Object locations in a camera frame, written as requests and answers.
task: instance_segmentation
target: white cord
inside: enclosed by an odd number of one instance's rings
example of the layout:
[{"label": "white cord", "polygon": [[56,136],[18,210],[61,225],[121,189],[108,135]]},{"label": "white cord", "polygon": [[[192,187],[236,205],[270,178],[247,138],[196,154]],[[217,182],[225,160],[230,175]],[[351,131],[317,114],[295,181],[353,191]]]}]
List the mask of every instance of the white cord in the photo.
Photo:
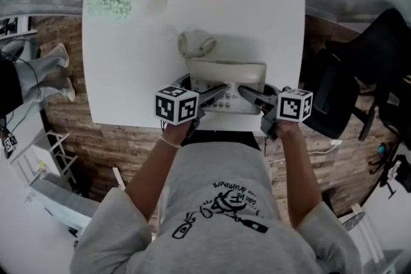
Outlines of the white cord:
[{"label": "white cord", "polygon": [[[382,142],[381,142],[377,137],[375,137],[375,136],[368,136],[368,137],[366,137],[366,138],[364,139],[363,143],[364,143],[368,138],[373,138],[373,139],[377,140],[379,143],[382,143]],[[358,141],[358,138],[357,138],[357,139],[348,139],[348,140],[346,140],[346,141],[342,141],[341,144],[342,144],[342,143],[347,143],[347,142],[353,142],[353,141]],[[308,152],[308,154],[327,154],[327,153],[335,150],[335,149],[336,149],[338,146],[340,146],[341,144],[339,144],[339,145],[334,145],[332,148],[330,148],[330,149],[327,150],[327,151],[312,151],[312,152]],[[268,161],[268,163],[271,164],[271,163],[273,163],[273,162],[278,162],[278,161],[283,161],[283,160],[285,160],[285,158],[279,158],[279,159],[277,159],[277,160],[271,160],[271,161]]]},{"label": "white cord", "polygon": [[188,53],[188,40],[187,40],[186,34],[184,32],[180,33],[179,37],[177,38],[177,46],[179,48],[179,52],[186,62],[194,57],[203,57],[203,56],[208,55],[209,53],[213,51],[216,45],[217,45],[217,40],[214,37],[209,37],[201,43],[200,47],[198,48],[199,53],[189,54]]}]

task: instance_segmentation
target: telephone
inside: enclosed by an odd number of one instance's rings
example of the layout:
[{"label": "telephone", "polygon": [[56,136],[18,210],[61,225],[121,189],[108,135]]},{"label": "telephone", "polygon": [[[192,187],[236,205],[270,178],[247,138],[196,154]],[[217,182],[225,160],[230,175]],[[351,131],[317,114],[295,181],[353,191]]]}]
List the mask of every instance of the telephone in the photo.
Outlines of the telephone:
[{"label": "telephone", "polygon": [[265,63],[191,58],[188,69],[191,90],[195,92],[205,92],[222,83],[228,86],[225,94],[213,104],[204,107],[204,111],[254,115],[260,113],[258,106],[240,96],[238,87],[242,85],[262,93],[267,71]]}]

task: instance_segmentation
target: bracelet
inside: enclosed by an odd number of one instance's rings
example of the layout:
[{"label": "bracelet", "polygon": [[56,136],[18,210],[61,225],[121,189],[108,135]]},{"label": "bracelet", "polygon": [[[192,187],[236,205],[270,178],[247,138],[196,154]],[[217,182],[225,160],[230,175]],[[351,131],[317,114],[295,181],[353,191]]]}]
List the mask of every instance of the bracelet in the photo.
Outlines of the bracelet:
[{"label": "bracelet", "polygon": [[160,138],[160,141],[163,141],[163,142],[165,142],[166,144],[172,146],[173,148],[177,148],[178,150],[181,149],[181,147],[182,147],[181,145],[174,144],[174,143],[172,143],[172,142],[167,141],[167,140],[164,138],[163,135],[160,135],[159,138]]}]

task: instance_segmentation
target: black stand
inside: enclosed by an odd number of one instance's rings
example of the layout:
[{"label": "black stand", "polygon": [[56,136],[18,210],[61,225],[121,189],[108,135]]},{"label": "black stand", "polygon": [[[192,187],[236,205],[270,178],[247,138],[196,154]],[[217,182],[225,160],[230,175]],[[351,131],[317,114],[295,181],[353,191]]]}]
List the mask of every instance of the black stand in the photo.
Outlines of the black stand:
[{"label": "black stand", "polygon": [[392,198],[392,196],[393,196],[394,194],[397,193],[397,191],[393,191],[389,183],[387,183],[387,186],[388,186],[388,189],[390,190],[390,194],[391,194],[391,195],[389,196],[389,198],[388,198],[388,200],[389,200],[389,199]]}]

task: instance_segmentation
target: white sneaker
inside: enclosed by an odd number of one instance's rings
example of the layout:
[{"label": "white sneaker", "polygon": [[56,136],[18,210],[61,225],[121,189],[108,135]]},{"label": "white sneaker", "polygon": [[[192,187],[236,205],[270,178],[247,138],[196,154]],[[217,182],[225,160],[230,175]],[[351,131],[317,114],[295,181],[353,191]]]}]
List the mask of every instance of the white sneaker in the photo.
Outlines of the white sneaker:
[{"label": "white sneaker", "polygon": [[69,57],[69,53],[67,52],[66,47],[62,43],[59,43],[57,45],[57,47],[61,47],[63,54],[65,54],[65,56],[66,56],[66,62],[64,63],[63,67],[69,67],[70,57]]},{"label": "white sneaker", "polygon": [[67,98],[69,99],[70,102],[74,102],[76,99],[76,91],[74,90],[73,84],[71,83],[70,78],[66,78],[66,82],[68,84],[68,91],[67,91]]},{"label": "white sneaker", "polygon": [[62,67],[68,67],[70,64],[69,54],[66,50],[66,47],[62,43],[59,43],[56,47],[54,47],[50,53],[47,54],[48,56],[61,56],[64,59],[64,63],[59,63]]}]

